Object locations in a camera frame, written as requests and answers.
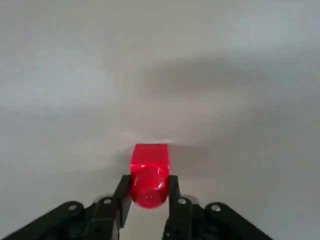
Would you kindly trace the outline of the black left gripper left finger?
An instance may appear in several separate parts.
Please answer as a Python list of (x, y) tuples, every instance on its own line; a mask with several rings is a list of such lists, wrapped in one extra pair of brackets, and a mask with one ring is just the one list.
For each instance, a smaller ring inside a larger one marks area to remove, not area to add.
[(132, 198), (131, 176), (123, 175), (112, 195), (90, 206), (67, 201), (14, 231), (5, 240), (118, 240)]

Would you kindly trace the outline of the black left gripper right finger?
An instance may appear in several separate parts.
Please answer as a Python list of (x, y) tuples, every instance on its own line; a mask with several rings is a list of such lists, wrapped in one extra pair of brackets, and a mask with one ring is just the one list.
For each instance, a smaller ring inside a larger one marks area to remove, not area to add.
[(271, 240), (272, 238), (222, 202), (205, 207), (180, 193), (179, 179), (167, 181), (169, 216), (163, 240)]

